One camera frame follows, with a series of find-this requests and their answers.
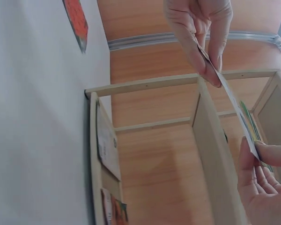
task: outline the wooden floor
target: wooden floor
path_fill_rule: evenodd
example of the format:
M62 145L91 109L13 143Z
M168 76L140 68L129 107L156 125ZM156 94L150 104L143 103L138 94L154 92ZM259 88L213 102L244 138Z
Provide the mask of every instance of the wooden floor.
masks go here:
M231 30L277 33L281 0L231 0ZM171 31L163 16L163 0L98 0L108 40Z
M98 0L109 40L170 31L162 0ZM232 1L232 30L277 32L281 0ZM280 68L281 52L254 41L228 41L223 70ZM193 73L177 43L111 52L111 82ZM251 107L266 78L229 82ZM217 111L232 109L225 91L208 86ZM196 85L117 94L112 97L114 127L190 116ZM243 132L236 117L222 118L237 168ZM132 225L211 225L204 174L189 125L120 134L119 160L124 201Z

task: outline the floor trim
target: floor trim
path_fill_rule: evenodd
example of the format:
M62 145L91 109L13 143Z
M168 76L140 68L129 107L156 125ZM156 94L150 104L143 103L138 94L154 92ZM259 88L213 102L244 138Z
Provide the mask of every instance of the floor trim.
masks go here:
M281 37L277 34L260 33L260 32L247 32L247 31L230 31L228 40L253 40L261 41L276 45L281 50ZM165 43L177 42L173 32L147 34L134 37L120 38L108 42L110 51L157 45Z

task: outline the white wall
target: white wall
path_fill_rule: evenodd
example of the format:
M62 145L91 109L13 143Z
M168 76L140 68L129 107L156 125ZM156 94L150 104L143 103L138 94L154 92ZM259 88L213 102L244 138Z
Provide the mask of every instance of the white wall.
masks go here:
M0 225L92 224L83 90L110 65L97 2L81 4L86 54L62 0L0 0Z

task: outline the white card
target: white card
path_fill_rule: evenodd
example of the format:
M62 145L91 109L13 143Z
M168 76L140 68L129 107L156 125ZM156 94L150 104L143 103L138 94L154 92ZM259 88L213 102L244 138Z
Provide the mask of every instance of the white card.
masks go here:
M212 66L212 68L215 70L217 76L219 77L224 89L226 90L227 92L227 95L235 109L235 112L238 116L238 119L240 121L240 124L242 125L242 128L244 130L244 135L245 137L247 138L247 141L248 141L248 144L249 144L249 147L250 147L250 151L251 153L258 159L260 160L259 156L258 156L258 153L256 151L256 148L255 148L255 145L254 145L254 140L253 140L253 137L251 136L251 133L250 133L250 130L249 130L249 127L247 125L247 122L245 120L245 117L244 117L244 114L243 114L243 111L241 110L241 106L239 105L239 101L236 100L236 98L234 97L234 94L232 92L232 90L230 89L229 87L229 84L227 82L227 80L225 79L225 77L220 73L218 72L215 67L213 66L213 64L211 63L210 59L209 59L209 56L207 55L207 53L205 52L205 50L197 43L197 46L198 46L198 49L200 50L201 54L203 55L203 57L206 59L206 61Z
M116 134L110 126L108 118L103 115L99 103L97 103L96 114L98 156L102 164L115 175L118 180L121 180Z

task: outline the fingernail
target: fingernail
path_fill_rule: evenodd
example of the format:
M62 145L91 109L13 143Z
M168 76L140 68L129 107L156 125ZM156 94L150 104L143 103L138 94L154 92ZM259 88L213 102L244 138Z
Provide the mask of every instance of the fingernail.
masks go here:
M217 58L217 64L218 64L218 68L219 68L219 72L222 72L222 55L219 55L219 57Z
M222 83L220 82L220 84L216 85L217 88L220 88L222 86Z
M266 145L264 142L260 141L260 140L256 140L255 141L255 144L263 144L263 145Z

